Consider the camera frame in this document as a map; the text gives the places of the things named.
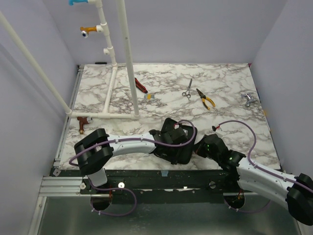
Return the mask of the black zip tool case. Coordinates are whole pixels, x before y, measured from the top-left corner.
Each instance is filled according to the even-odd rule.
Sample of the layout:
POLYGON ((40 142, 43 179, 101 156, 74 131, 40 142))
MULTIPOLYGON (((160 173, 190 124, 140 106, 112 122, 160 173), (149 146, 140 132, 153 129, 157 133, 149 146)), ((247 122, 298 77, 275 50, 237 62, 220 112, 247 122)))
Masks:
MULTIPOLYGON (((197 129, 193 129, 193 127, 188 126, 188 125, 183 125, 182 123, 178 123, 177 121, 171 119, 171 118, 166 118, 162 129, 160 131, 172 131, 174 129, 177 129, 181 127, 185 134, 187 135, 188 141, 186 141, 188 144, 184 145, 182 147, 179 147, 179 151, 177 152, 177 155, 175 159, 164 159, 166 161, 169 161, 173 165, 177 164, 183 164, 186 165, 189 163, 191 159, 191 155, 193 152, 193 146, 195 144, 195 138, 197 136, 197 129)), ((153 130, 150 130, 149 133, 153 136, 153 130)))

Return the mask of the silver thinning scissors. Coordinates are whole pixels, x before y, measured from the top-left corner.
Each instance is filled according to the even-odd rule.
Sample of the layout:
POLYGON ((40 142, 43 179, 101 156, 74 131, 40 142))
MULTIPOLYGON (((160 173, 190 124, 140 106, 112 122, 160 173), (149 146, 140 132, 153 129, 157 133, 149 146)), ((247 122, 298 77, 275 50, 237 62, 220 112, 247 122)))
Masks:
POLYGON ((192 81, 193 81, 193 79, 191 78, 186 91, 182 92, 182 94, 181 94, 183 97, 186 97, 188 100, 190 100, 190 98, 191 98, 190 90, 191 90, 192 81))

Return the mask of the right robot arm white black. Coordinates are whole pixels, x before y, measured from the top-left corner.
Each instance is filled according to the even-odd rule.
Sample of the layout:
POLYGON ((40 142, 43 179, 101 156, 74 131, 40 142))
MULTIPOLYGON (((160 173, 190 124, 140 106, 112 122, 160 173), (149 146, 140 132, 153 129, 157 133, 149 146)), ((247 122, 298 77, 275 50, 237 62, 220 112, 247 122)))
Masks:
POLYGON ((294 176, 250 160, 245 154, 228 149, 216 134, 205 135, 193 147, 194 152, 214 160, 231 174, 225 179, 225 187, 257 193, 288 210, 299 222, 313 224, 313 180, 306 174, 294 176))

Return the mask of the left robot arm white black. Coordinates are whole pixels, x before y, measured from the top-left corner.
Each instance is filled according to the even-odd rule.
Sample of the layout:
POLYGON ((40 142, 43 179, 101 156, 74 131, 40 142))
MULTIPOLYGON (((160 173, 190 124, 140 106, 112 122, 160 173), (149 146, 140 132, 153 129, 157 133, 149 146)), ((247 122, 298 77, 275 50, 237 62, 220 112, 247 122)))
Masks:
POLYGON ((110 158, 133 153, 171 157, 193 141, 193 131, 174 127, 134 136, 110 136, 103 128, 93 131, 74 146, 81 175, 88 177, 97 193, 104 193, 109 186, 104 165, 110 158))

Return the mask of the chrome faucet tap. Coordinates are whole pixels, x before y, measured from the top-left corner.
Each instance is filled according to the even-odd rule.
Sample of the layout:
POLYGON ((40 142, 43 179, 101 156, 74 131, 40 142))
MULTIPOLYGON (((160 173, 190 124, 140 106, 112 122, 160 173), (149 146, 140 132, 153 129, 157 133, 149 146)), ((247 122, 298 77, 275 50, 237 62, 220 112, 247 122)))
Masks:
POLYGON ((251 103, 254 103, 257 101, 257 99, 254 98, 251 93, 241 94, 241 97, 246 98, 246 103, 245 103, 246 107, 250 107, 251 103))

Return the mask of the red black utility knife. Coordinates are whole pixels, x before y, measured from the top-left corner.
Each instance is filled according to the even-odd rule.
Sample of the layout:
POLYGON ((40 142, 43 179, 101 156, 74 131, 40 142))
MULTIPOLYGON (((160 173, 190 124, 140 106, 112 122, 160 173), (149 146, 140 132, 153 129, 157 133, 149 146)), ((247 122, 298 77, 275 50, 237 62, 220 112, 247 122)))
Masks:
POLYGON ((135 77, 135 86, 143 93, 147 94, 147 89, 138 81, 138 79, 135 77))

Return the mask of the brown brass valve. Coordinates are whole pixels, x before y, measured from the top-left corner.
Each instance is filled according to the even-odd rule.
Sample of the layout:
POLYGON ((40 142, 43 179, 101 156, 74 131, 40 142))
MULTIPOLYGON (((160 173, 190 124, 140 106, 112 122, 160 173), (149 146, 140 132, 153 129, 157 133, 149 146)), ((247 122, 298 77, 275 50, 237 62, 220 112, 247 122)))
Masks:
POLYGON ((84 126, 87 124, 92 123, 93 118, 91 117, 77 117, 77 120, 79 121, 79 133, 84 133, 84 126))

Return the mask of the orange tap on pipe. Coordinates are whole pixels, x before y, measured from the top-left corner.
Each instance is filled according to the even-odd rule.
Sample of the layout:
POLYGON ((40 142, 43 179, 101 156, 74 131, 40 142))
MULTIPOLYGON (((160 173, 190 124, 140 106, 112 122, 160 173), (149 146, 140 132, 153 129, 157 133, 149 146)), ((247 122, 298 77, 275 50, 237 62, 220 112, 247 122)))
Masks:
POLYGON ((87 38, 90 32, 97 32, 97 27, 80 27, 81 35, 87 38))

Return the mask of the blue tap on pipe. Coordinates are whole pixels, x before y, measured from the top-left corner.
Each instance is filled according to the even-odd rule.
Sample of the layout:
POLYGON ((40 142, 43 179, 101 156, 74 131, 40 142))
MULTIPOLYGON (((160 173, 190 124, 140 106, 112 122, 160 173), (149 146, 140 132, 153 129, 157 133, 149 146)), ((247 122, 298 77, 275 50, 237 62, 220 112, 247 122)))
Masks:
POLYGON ((73 6, 75 3, 88 3, 88 0, 68 0, 70 6, 73 6))

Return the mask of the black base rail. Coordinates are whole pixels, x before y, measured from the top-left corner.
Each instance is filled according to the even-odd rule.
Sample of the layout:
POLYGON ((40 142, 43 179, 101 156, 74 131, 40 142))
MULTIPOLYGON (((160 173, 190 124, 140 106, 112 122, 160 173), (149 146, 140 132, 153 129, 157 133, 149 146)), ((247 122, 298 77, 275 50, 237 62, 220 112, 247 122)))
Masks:
POLYGON ((223 170, 107 170, 108 182, 93 189, 77 170, 53 169, 51 178, 71 186, 84 183, 76 195, 100 197, 114 204, 223 203, 224 195, 238 195, 235 179, 223 170))

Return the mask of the yellow handled pliers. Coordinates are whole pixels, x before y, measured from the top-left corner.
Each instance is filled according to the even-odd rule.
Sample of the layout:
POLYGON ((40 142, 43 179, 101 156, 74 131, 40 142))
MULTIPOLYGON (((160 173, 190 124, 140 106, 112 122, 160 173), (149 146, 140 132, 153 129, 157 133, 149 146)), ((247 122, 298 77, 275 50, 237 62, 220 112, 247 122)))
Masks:
POLYGON ((201 101, 202 101, 202 104, 203 106, 207 109, 207 110, 210 110, 210 107, 206 104, 206 102, 208 101, 213 107, 216 107, 216 104, 214 103, 213 100, 211 100, 209 97, 207 97, 204 93, 202 93, 199 89, 196 89, 196 91, 198 92, 200 98, 201 98, 201 101))

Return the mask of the aluminium extrusion frame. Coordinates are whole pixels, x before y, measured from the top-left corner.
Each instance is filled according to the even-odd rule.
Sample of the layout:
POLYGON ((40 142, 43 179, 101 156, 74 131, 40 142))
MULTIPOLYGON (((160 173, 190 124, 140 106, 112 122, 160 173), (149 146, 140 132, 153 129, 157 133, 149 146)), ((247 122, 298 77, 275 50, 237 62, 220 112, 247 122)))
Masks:
POLYGON ((44 185, 41 184, 35 210, 33 213, 33 217, 28 232, 29 235, 39 234, 41 220, 45 211, 45 205, 49 197, 66 197, 66 196, 73 197, 76 195, 76 193, 73 191, 73 189, 75 188, 74 180, 73 179, 69 180, 70 184, 68 186, 62 185, 61 181, 67 180, 67 177, 60 177, 59 174, 61 173, 61 171, 58 169, 59 163, 61 161, 61 155, 65 146, 66 136, 69 130, 69 123, 70 117, 66 116, 63 131, 61 134, 61 138, 57 147, 57 151, 55 154, 55 158, 53 160, 51 170, 47 177, 42 178, 42 183, 44 183, 46 179, 52 182, 52 186, 50 187, 52 189, 52 192, 42 192, 41 189, 44 185))

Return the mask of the white PVC pipe frame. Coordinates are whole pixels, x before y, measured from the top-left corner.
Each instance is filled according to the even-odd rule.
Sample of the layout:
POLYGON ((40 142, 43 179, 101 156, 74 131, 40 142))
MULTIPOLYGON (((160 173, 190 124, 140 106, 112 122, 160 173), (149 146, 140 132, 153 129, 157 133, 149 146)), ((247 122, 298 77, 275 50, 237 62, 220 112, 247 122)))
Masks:
POLYGON ((118 19, 119 24, 123 36, 123 43, 124 43, 124 50, 125 50, 125 58, 126 58, 126 68, 127 68, 127 75, 128 75, 128 81, 130 85, 131 90, 131 98, 132 98, 132 104, 134 108, 133 114, 119 114, 119 113, 110 113, 109 112, 109 105, 110 100, 112 96, 114 81, 117 75, 118 70, 118 64, 115 57, 115 51, 114 46, 112 45, 111 37, 110 37, 110 30, 108 27, 108 23, 105 18, 105 14, 103 11, 103 4, 101 0, 89 0, 88 4, 95 5, 97 9, 97 13, 100 19, 100 24, 96 25, 97 27, 97 33, 102 33, 106 39, 107 47, 103 49, 103 53, 106 55, 109 55, 111 58, 111 64, 112 64, 112 74, 110 78, 109 88, 108 92, 106 94, 106 99, 104 103, 104 108, 102 112, 99 113, 84 113, 84 112, 75 112, 73 111, 64 101, 64 99, 61 97, 61 95, 58 93, 57 89, 54 87, 54 85, 51 83, 48 76, 45 74, 44 70, 41 68, 41 66, 38 64, 36 59, 33 57, 31 52, 28 50, 28 48, 25 46, 21 38, 18 36, 12 25, 9 23, 7 18, 1 13, 0 14, 0 23, 12 39, 12 41, 15 43, 15 45, 19 48, 19 50, 22 52, 24 57, 27 59, 29 64, 33 67, 35 72, 38 74, 38 76, 41 78, 41 80, 44 82, 46 87, 51 91, 53 96, 57 99, 57 101, 61 104, 63 110, 65 111, 66 115, 70 118, 77 118, 77 117, 91 117, 91 118, 98 118, 98 119, 139 119, 140 113, 139 113, 139 106, 138 106, 138 99, 137 99, 137 93, 136 93, 136 86, 135 86, 135 79, 134 79, 134 67, 133 67, 133 58, 132 58, 132 52, 131 52, 131 46, 130 46, 130 36, 129 36, 129 28, 128 28, 128 21, 127 21, 127 14, 126 14, 126 6, 125 2, 123 0, 117 0, 116 6, 117 6, 117 13, 118 13, 118 19))

